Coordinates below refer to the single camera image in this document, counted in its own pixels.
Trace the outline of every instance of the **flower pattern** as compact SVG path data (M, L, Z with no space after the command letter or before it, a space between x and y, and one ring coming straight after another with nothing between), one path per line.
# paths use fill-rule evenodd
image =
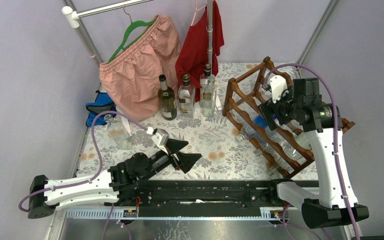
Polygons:
M254 63L219 63L216 83L218 85L217 94L222 103L225 100L228 80L239 77L255 66ZM292 68L283 68L282 71L290 75L293 73ZM254 88L257 74L256 72L239 83L245 94ZM237 101L239 96L234 93L233 98ZM239 105L239 108L247 111L251 118L257 116L257 113L245 103ZM231 113L238 122L243 122L234 110ZM271 166L260 151L255 149L249 141L236 142L235 136L239 134L239 131L227 118L223 117L222 111L217 111L214 117L207 118L202 115L202 109L198 103L195 105L193 118L183 117L179 112L176 119L167 121L163 119L160 112L157 112L154 116L142 121L141 124L164 129L173 139L188 141L189 145L182 150L184 153L202 154L202 158L187 174L169 166L155 175L153 180L267 180L274 178L268 174ZM133 149L120 150L108 136L107 126L95 127L95 138L102 155L104 169L129 159L135 153L142 152L151 156L158 151L150 135L132 123L130 128ZM89 129L82 154L79 157L77 176L92 175L98 170L98 167L99 159ZM315 164L309 165L294 179L318 179Z

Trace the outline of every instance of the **wooden wine rack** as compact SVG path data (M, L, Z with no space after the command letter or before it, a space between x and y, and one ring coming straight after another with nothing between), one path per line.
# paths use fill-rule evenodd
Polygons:
M287 164L293 169L293 172L289 173L286 169L279 166L275 158L261 147L258 140L255 138L251 138L249 141L252 145L254 145L255 148L261 151L262 155L268 160L268 162L272 166L276 166L276 169L282 174L285 178L292 178L296 174L298 174L300 171L305 169L308 165L310 165L312 162L314 162L314 154L311 150L307 150L300 146L296 141L294 136L288 131L281 127L277 127L276 131L284 138L290 145L292 145L298 153L300 153L304 158L305 162L303 164L299 164L297 161L291 159L285 154L284 149L281 147L281 145L273 140L271 140L264 128L256 125L250 118L250 115L246 112L241 110L238 106L242 103L248 104L256 113L258 113L260 116L262 116L259 107L255 101L254 98L256 98L260 103L265 103L266 100L263 98L262 94L259 92L262 84L264 83L265 79L265 73L266 70L272 70L275 68L275 65L270 60L270 57L264 58L264 61L260 63L259 65L255 66L245 74L239 76L238 78L231 78L228 81L227 84L227 91L226 91L226 97L224 100L224 106L223 106L223 116L225 116L231 123L240 131L243 125L239 122L237 122L233 115L231 114L231 110L236 111L279 155L282 157ZM257 79L255 81L255 85L253 90L245 94L239 87L239 83L251 76L252 74L258 72ZM292 85L293 81L291 79L291 76L287 74L286 72L280 72L276 70L274 72L276 75L280 75L286 79L286 82L288 85ZM240 100L235 101L233 99L233 93L236 93ZM346 133L350 128L352 128L355 125L353 121L349 121L346 118L342 118L342 126L343 126L343 132ZM296 135L300 135L303 131L299 128L294 127L291 123L288 123L287 125L289 128L293 130L293 132Z

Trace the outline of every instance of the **white wall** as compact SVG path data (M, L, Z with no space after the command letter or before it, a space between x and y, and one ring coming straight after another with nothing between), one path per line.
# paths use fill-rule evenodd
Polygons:
M344 135L344 153L358 201L370 212L360 226L365 236L384 235L384 1L342 1L304 64L356 122Z
M121 0L74 0L83 11ZM197 0L198 7L206 0ZM224 47L220 63L296 62L323 15L329 0L218 0ZM195 12L194 0L154 0L125 9L133 21L150 21L157 14L173 18L183 43ZM197 21L204 10L197 15ZM83 18L96 47L106 61L123 40L130 24L122 9ZM132 33L135 39L143 28Z
M18 202L36 175L69 177L99 83L62 6L0 0L0 240L43 239L52 217Z

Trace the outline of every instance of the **blue bag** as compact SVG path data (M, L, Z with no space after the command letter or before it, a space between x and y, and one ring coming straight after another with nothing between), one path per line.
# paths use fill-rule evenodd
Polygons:
M96 91L98 93L98 96L95 99L95 102L86 103L86 109L89 111L89 116L86 120L86 126L90 128L92 126L92 122L94 118L104 112L104 111L115 111L116 110L116 104L113 102L111 97L106 92L100 92L99 90ZM95 125L105 125L107 124L104 120L104 116L100 116L97 120Z

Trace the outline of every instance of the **pink shorts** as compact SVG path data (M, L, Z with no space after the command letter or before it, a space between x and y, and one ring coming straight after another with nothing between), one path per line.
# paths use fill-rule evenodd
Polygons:
M166 76L176 96L178 91L175 65L181 50L179 34L168 15L157 15L155 19L134 44L112 62L99 66L99 79L111 99L136 121L160 109L160 74Z

